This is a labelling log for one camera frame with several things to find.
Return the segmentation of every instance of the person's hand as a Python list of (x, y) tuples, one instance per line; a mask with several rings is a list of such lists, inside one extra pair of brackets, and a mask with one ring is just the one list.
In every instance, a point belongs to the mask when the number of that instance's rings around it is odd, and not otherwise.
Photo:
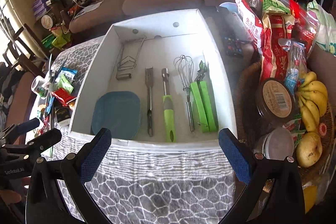
[[(29, 185), (30, 178), (23, 178), (22, 179), (22, 186)], [(5, 202), (6, 205), (12, 203), (18, 203), (21, 201), (22, 197), (20, 194), (12, 191), (12, 190), (0, 190), (0, 197)]]
[(21, 201), (21, 195), (12, 190), (0, 190), (0, 197), (6, 205)]

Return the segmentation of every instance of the white cardboard box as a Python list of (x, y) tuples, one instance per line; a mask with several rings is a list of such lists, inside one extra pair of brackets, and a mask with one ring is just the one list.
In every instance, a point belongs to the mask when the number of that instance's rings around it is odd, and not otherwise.
[[(115, 64), (121, 43), (143, 37), (146, 39), (140, 50), (132, 78), (116, 80)], [(128, 49), (125, 48), (123, 56), (129, 54), (135, 57), (139, 45), (132, 43)], [(186, 96), (173, 64), (174, 58), (181, 54), (189, 55), (193, 59), (193, 79), (197, 75), (200, 60), (208, 63), (207, 75), (210, 78), (207, 81), (210, 87), (209, 93), (212, 94), (210, 97), (212, 97), (214, 114), (218, 117), (219, 129), (229, 128), (237, 136), (235, 113), (225, 68), (208, 26), (197, 9), (153, 14), (113, 24), (85, 75), (76, 100), (68, 136), (86, 142), (91, 141), (94, 137), (90, 134), (91, 121), (97, 100), (110, 91), (129, 90), (134, 92), (141, 101), (140, 129), (133, 140), (112, 139), (111, 147), (120, 150), (164, 153), (219, 149), (218, 132), (201, 132), (197, 124), (199, 118), (193, 98), (191, 102), (195, 136), (190, 135)], [(147, 133), (147, 87), (144, 81), (145, 68), (150, 67), (154, 67), (153, 137)], [(169, 84), (174, 104), (177, 143), (165, 143), (162, 68), (168, 68), (170, 71)]]

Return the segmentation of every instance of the plastic jar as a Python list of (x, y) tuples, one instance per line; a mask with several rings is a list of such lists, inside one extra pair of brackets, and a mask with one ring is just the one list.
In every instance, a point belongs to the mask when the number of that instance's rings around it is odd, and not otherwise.
[(47, 98), (48, 91), (43, 87), (46, 81), (42, 76), (37, 76), (31, 84), (31, 90), (42, 99)]
[(278, 127), (271, 133), (262, 136), (253, 149), (254, 153), (262, 153), (270, 160), (284, 160), (292, 156), (294, 141), (289, 130)]
[(290, 91), (275, 78), (259, 84), (256, 91), (256, 106), (260, 116), (262, 133), (282, 126), (294, 116), (294, 99)]

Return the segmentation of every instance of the green handle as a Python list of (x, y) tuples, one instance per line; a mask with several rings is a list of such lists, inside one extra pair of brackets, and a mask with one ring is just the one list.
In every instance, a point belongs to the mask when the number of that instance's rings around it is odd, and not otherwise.
[(201, 130), (202, 132), (209, 132), (209, 126), (208, 126), (208, 120), (207, 116), (205, 114), (205, 109), (202, 102), (202, 97), (200, 90), (198, 88), (197, 82), (192, 82), (190, 84), (191, 90), (193, 91), (194, 100), (196, 102), (198, 115), (199, 115), (199, 123), (201, 124)]
[(176, 142), (173, 101), (171, 95), (163, 96), (163, 109), (166, 128), (166, 142)]
[(207, 87), (207, 82), (201, 81), (199, 83), (199, 87), (201, 90), (201, 96), (202, 96), (202, 101), (203, 101), (203, 106), (205, 110), (205, 114), (208, 120), (208, 126), (209, 126), (209, 131), (210, 132), (216, 132), (217, 131), (217, 126), (215, 123), (215, 118), (212, 113), (212, 108), (211, 108), (211, 101), (209, 97), (209, 92), (208, 92), (208, 87)]

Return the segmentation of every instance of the blue gripper pad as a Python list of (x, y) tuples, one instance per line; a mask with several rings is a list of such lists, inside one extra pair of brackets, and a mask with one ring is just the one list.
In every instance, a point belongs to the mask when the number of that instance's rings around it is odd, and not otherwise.
[(77, 153), (77, 170), (81, 183), (91, 181), (112, 141), (110, 130), (102, 128), (90, 143), (83, 145)]
[(219, 132), (218, 142), (239, 181), (248, 184), (256, 166), (252, 151), (240, 143), (228, 128)]

